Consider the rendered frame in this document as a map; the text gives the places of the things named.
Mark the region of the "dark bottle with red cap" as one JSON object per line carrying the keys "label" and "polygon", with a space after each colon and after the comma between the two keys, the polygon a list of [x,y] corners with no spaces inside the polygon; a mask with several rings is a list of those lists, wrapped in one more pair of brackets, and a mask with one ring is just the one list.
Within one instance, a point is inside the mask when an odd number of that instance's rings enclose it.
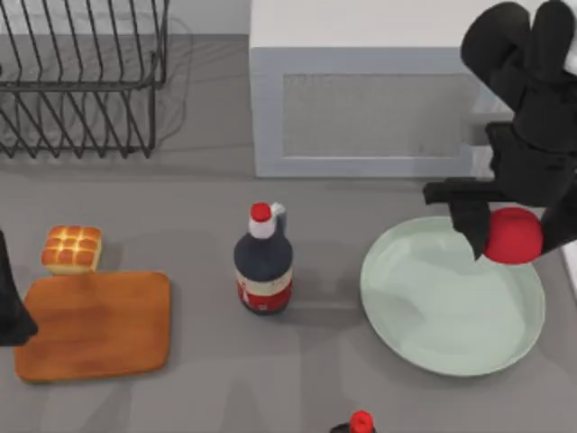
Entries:
{"label": "dark bottle with red cap", "polygon": [[279,202],[256,202],[248,232],[234,247],[235,279],[241,303],[256,315],[282,312],[293,287],[294,253],[285,230],[287,210]]}
{"label": "dark bottle with red cap", "polygon": [[348,421],[332,427],[329,433],[377,433],[377,431],[373,416],[366,410],[357,410]]}

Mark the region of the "pale grey microwave oven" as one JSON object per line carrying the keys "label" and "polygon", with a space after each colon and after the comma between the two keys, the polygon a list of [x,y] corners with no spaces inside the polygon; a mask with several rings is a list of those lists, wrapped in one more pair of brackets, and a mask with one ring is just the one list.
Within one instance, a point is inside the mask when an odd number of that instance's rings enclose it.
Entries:
{"label": "pale grey microwave oven", "polygon": [[475,130],[501,115],[463,66],[498,0],[252,0],[250,81],[261,177],[483,175]]}

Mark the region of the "golden bread loaf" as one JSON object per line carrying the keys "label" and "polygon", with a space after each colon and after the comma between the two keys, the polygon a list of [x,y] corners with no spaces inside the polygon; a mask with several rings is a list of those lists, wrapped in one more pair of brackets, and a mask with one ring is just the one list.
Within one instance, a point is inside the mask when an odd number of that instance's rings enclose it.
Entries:
{"label": "golden bread loaf", "polygon": [[52,275],[96,272],[102,249],[98,227],[54,226],[47,234],[41,264]]}

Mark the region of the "pale green plate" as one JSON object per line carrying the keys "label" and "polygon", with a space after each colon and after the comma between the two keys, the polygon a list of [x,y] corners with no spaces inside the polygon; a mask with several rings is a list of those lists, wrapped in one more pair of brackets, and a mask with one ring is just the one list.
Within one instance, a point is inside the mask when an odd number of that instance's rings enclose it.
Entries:
{"label": "pale green plate", "polygon": [[545,291],[530,265],[475,260],[446,216],[385,231],[361,269],[360,296],[376,335],[432,373],[474,377],[509,368],[536,345]]}

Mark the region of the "wooden cutting board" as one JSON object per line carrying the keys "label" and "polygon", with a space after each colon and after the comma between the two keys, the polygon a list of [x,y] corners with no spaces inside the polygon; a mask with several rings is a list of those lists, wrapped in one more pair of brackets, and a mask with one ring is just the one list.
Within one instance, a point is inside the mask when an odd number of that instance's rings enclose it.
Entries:
{"label": "wooden cutting board", "polygon": [[171,292],[162,272],[41,278],[24,305],[39,328],[14,349],[14,371],[25,382],[148,373],[169,358]]}

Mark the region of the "red apple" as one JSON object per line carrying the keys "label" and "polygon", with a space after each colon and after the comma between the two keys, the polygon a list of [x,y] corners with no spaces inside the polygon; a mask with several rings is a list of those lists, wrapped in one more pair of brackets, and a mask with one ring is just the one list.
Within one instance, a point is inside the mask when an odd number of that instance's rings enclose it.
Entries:
{"label": "red apple", "polygon": [[522,207],[504,207],[490,213],[489,238],[484,255],[495,263],[531,263],[543,249],[544,235],[537,216]]}

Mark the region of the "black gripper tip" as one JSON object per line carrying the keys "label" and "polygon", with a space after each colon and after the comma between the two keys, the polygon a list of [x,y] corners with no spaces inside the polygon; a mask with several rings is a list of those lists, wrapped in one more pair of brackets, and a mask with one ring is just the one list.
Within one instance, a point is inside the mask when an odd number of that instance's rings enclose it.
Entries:
{"label": "black gripper tip", "polygon": [[38,326],[16,289],[4,232],[0,229],[0,346],[28,343]]}

